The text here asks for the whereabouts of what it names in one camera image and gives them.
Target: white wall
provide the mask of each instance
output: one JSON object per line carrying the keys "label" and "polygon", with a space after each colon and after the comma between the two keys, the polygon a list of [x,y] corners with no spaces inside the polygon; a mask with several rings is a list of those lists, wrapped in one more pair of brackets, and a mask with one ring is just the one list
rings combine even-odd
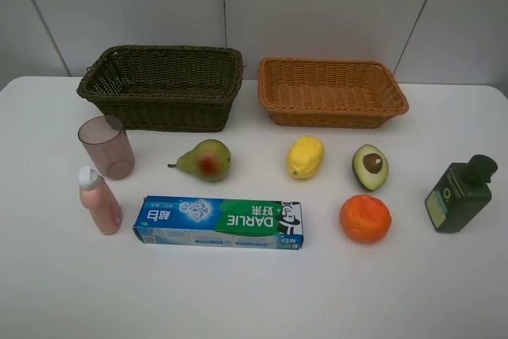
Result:
{"label": "white wall", "polygon": [[508,90],[507,0],[428,0],[395,74]]}
{"label": "white wall", "polygon": [[0,90],[23,75],[67,75],[30,0],[0,0]]}
{"label": "white wall", "polygon": [[425,0],[225,0],[228,46],[267,56],[378,59],[394,69]]}
{"label": "white wall", "polygon": [[223,0],[36,0],[73,75],[118,44],[225,46]]}

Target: toothpaste box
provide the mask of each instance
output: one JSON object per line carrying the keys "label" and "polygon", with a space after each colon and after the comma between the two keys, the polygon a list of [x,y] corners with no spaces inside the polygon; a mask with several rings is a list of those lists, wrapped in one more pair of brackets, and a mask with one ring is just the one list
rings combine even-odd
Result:
{"label": "toothpaste box", "polygon": [[146,244],[300,249],[299,202],[147,196],[133,227]]}

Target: dark green bottle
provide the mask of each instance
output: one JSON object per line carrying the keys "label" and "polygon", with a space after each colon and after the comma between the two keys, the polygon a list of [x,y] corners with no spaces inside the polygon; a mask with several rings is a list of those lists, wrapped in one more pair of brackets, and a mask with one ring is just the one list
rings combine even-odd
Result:
{"label": "dark green bottle", "polygon": [[498,170],[488,156],[474,155],[467,163],[452,163],[425,200],[437,232],[462,230],[492,199],[487,183]]}

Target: wicker basket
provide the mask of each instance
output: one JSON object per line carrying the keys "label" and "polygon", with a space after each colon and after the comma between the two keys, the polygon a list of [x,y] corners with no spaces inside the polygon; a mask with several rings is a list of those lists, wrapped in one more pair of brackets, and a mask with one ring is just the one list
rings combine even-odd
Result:
{"label": "wicker basket", "polygon": [[261,105],[278,125],[375,128],[409,109],[376,61],[265,59],[259,77]]}
{"label": "wicker basket", "polygon": [[240,52],[228,48],[125,45],[107,49],[78,94],[127,129],[224,129],[241,86]]}

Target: plastic cup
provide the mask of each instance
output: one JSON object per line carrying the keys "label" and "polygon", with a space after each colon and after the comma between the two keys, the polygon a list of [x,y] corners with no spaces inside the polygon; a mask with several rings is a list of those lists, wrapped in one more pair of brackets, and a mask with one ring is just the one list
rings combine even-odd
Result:
{"label": "plastic cup", "polygon": [[104,176],[122,179],[133,170],[133,149],[120,119],[109,115],[92,118],[79,128],[78,138]]}

